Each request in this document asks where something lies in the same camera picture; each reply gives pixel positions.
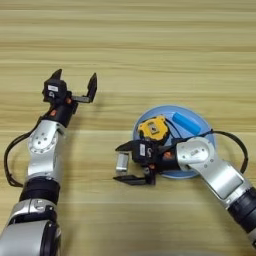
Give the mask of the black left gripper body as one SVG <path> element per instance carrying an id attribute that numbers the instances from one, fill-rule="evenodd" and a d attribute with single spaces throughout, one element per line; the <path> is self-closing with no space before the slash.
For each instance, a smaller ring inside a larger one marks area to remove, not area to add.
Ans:
<path id="1" fill-rule="evenodd" d="M 86 96 L 71 96 L 65 99 L 47 99 L 50 103 L 49 112 L 46 114 L 46 119 L 55 121 L 67 127 L 71 117 L 76 113 L 79 103 L 87 103 Z"/>

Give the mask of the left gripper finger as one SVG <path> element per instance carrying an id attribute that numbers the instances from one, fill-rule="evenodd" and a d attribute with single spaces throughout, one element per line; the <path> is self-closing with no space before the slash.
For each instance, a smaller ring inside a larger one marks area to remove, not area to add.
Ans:
<path id="1" fill-rule="evenodd" d="M 96 73 L 94 73 L 91 76 L 87 89 L 88 91 L 86 95 L 72 96 L 72 99 L 80 103 L 92 103 L 94 101 L 94 98 L 97 92 L 97 74 Z"/>
<path id="2" fill-rule="evenodd" d="M 56 70 L 50 77 L 50 80 L 60 80 L 61 79 L 62 70 Z"/>

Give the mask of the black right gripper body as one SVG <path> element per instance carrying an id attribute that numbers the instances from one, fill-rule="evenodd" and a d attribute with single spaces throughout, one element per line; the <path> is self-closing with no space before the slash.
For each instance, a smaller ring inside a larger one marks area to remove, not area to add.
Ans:
<path id="1" fill-rule="evenodd" d="M 159 149 L 153 149 L 150 151 L 150 156 L 146 158 L 144 166 L 145 183 L 154 185 L 158 174 L 178 168 L 175 149 L 169 149 L 165 152 L 161 152 Z"/>

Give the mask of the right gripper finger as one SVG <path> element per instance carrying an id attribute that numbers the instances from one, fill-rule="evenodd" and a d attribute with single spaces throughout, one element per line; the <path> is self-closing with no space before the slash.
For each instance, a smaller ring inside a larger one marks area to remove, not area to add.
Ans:
<path id="1" fill-rule="evenodd" d="M 128 184 L 128 185 L 145 185 L 146 180 L 143 177 L 136 177 L 135 175 L 116 176 L 114 180 Z"/>
<path id="2" fill-rule="evenodd" d="M 117 152 L 126 152 L 126 151 L 131 151 L 133 149 L 134 142 L 133 141 L 128 141 L 122 145 L 119 145 L 116 148 Z"/>

